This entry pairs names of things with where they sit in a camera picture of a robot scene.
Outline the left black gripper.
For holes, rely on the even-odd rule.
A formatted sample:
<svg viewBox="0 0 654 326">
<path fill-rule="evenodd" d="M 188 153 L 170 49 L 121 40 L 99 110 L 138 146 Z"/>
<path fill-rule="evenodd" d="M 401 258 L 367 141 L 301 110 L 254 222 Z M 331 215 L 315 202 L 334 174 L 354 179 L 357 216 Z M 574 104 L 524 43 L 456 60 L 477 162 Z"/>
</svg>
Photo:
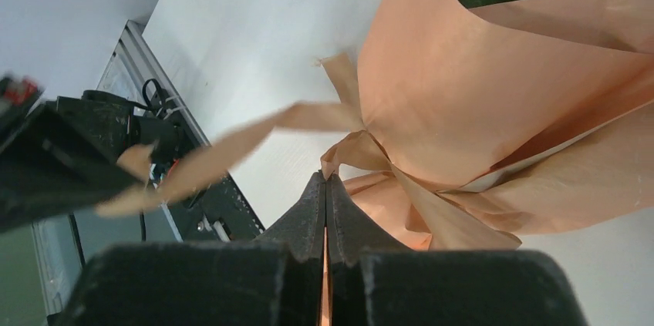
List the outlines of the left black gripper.
<svg viewBox="0 0 654 326">
<path fill-rule="evenodd" d="M 1 78 L 1 231 L 111 200 L 138 177 L 57 110 L 27 77 Z"/>
</svg>

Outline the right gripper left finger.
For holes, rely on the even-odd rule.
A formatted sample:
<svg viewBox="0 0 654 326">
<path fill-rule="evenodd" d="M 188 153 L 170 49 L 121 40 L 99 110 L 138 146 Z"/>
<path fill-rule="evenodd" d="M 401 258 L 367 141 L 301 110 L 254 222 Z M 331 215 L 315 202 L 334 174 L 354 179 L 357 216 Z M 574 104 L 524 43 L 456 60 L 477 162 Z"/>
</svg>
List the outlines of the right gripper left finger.
<svg viewBox="0 0 654 326">
<path fill-rule="evenodd" d="M 81 273 L 58 325 L 317 325 L 325 179 L 249 241 L 122 244 Z"/>
</svg>

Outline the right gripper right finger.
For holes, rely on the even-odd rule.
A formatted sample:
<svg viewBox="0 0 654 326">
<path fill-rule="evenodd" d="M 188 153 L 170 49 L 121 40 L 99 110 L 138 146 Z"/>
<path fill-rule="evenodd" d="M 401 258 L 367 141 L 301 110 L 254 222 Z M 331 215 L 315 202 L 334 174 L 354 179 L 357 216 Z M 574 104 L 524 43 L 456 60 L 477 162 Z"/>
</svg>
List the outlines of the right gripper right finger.
<svg viewBox="0 0 654 326">
<path fill-rule="evenodd" d="M 563 270 L 535 250 L 408 248 L 325 182 L 334 325 L 584 325 Z"/>
</svg>

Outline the tan ribbon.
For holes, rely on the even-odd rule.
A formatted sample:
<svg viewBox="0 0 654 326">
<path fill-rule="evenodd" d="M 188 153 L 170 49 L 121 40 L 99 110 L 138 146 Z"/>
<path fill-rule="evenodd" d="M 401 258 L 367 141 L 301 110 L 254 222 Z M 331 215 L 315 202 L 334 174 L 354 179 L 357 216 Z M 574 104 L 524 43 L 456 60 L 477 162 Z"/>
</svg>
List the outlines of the tan ribbon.
<svg viewBox="0 0 654 326">
<path fill-rule="evenodd" d="M 521 241 L 495 230 L 441 199 L 395 168 L 362 122 L 356 68 L 346 54 L 323 59 L 322 67 L 339 96 L 336 103 L 296 103 L 238 129 L 183 158 L 182 170 L 156 200 L 178 200 L 196 187 L 219 180 L 255 150 L 274 129 L 343 131 L 344 139 L 321 158 L 325 176 L 341 165 L 365 171 L 345 183 L 347 193 L 375 223 L 402 244 L 417 249 L 515 249 Z"/>
</svg>

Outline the beige wrapping paper sheet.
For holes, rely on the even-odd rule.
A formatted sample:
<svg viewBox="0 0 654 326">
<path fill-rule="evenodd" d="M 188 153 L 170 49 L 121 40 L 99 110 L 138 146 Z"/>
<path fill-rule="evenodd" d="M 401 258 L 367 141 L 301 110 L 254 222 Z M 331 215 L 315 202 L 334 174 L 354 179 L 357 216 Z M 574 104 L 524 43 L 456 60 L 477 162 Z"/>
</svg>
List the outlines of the beige wrapping paper sheet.
<svg viewBox="0 0 654 326">
<path fill-rule="evenodd" d="M 322 158 L 403 187 L 410 244 L 515 248 L 653 210 L 653 0 L 382 0 L 365 125 Z"/>
</svg>

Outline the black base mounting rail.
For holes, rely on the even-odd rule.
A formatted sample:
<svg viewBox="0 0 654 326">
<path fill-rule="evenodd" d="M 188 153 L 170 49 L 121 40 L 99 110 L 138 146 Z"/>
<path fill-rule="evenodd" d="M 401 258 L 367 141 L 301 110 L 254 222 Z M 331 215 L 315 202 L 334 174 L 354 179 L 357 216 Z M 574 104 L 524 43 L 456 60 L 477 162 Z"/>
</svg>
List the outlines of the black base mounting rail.
<svg viewBox="0 0 654 326">
<path fill-rule="evenodd" d="M 145 221 L 147 214 L 159 212 L 166 215 L 178 240 L 255 238 L 264 226 L 228 173 L 178 200 L 156 200 L 155 189 L 167 187 L 181 172 L 183 158 L 204 145 L 174 109 L 175 104 L 162 95 L 138 102 L 100 90 L 53 101 L 59 115 L 139 178 L 133 187 L 101 202 L 96 214 L 102 218 L 138 216 Z"/>
</svg>

